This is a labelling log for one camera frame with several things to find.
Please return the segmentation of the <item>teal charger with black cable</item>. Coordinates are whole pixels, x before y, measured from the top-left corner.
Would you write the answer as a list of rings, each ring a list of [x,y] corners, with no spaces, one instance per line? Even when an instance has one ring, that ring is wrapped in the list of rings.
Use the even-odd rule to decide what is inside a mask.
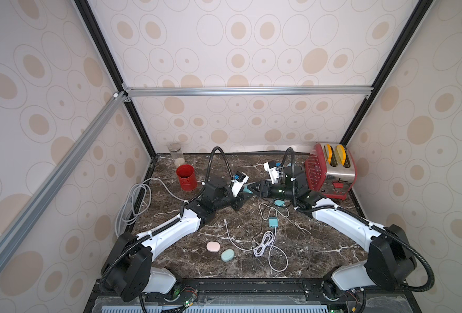
[[[247,185],[243,187],[243,192],[247,194],[254,194],[253,191],[251,191]]]

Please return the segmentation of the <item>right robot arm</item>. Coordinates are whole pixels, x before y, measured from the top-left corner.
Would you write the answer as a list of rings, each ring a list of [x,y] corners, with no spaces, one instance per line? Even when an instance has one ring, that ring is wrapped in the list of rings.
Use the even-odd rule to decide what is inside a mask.
[[[269,178],[249,184],[248,190],[261,198],[290,202],[296,211],[335,228],[368,254],[362,262],[328,272],[322,283],[328,299],[369,286],[391,292],[426,292],[434,286],[432,267],[401,227],[371,222],[335,203],[346,198],[357,177],[345,146],[317,143],[302,166],[267,162],[264,169]]]

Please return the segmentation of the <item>diagonal aluminium rail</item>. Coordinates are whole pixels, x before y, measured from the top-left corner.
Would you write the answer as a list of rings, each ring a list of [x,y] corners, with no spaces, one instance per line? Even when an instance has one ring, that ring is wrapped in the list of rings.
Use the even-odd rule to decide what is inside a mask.
[[[60,191],[78,163],[103,131],[116,110],[127,99],[125,91],[118,91],[103,107],[58,166],[48,176],[36,193],[29,199],[17,217],[0,237],[0,273],[8,264],[28,233],[40,219],[50,202]]]

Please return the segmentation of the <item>red silver toaster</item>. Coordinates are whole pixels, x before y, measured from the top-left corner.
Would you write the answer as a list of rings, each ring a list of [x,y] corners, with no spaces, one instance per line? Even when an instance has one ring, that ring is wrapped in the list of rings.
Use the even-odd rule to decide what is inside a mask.
[[[357,170],[347,148],[340,144],[316,143],[305,161],[310,190],[331,199],[345,200],[357,179]]]

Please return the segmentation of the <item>clear glass jar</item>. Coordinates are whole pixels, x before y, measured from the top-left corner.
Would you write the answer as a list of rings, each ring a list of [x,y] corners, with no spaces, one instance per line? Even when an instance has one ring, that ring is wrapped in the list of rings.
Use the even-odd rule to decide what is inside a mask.
[[[168,146],[168,150],[170,155],[173,159],[173,163],[175,164],[176,168],[185,164],[185,158],[182,151],[182,145],[179,142],[172,142]]]

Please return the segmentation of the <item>horizontal aluminium rail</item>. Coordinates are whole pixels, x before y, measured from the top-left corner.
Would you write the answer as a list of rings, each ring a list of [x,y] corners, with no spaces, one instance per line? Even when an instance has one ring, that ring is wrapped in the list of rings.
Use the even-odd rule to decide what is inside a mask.
[[[130,97],[370,95],[372,86],[126,87]]]

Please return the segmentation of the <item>pink earbud case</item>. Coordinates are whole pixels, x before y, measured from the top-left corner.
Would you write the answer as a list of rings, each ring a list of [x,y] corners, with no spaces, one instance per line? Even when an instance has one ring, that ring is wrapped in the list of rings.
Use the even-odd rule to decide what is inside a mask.
[[[209,241],[207,242],[206,249],[209,252],[217,253],[220,250],[220,244],[216,241]]]

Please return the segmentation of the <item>green earbud case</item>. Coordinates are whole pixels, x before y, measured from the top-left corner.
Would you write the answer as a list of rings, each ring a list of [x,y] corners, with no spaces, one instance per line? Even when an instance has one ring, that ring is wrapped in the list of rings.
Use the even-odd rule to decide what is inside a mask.
[[[235,252],[233,249],[227,249],[221,253],[220,257],[223,262],[230,262],[234,259]]]

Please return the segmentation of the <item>red metal cup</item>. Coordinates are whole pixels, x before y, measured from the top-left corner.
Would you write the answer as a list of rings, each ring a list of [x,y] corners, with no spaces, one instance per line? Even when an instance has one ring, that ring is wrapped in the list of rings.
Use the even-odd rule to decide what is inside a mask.
[[[189,164],[179,166],[176,170],[176,175],[182,190],[190,192],[197,188],[198,183],[193,166]]]

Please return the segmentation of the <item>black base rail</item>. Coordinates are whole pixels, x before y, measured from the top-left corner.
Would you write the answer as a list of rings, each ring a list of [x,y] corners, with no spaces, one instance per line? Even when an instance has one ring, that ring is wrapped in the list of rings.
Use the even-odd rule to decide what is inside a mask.
[[[123,301],[97,287],[85,312],[420,312],[411,292],[376,287],[323,296],[321,279],[185,279],[174,301],[160,293]]]

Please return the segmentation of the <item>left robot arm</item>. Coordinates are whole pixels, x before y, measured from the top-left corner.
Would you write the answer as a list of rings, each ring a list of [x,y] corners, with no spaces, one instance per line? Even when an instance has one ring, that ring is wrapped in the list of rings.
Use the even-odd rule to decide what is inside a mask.
[[[168,269],[153,267],[153,261],[180,239],[211,222],[217,211],[227,207],[239,211],[249,199],[243,193],[246,174],[228,172],[225,180],[210,173],[208,168],[202,190],[182,203],[178,215],[147,232],[136,236],[124,232],[117,238],[100,272],[100,291],[114,292],[125,302],[143,299],[147,293],[159,293],[170,301],[179,297],[180,279]]]

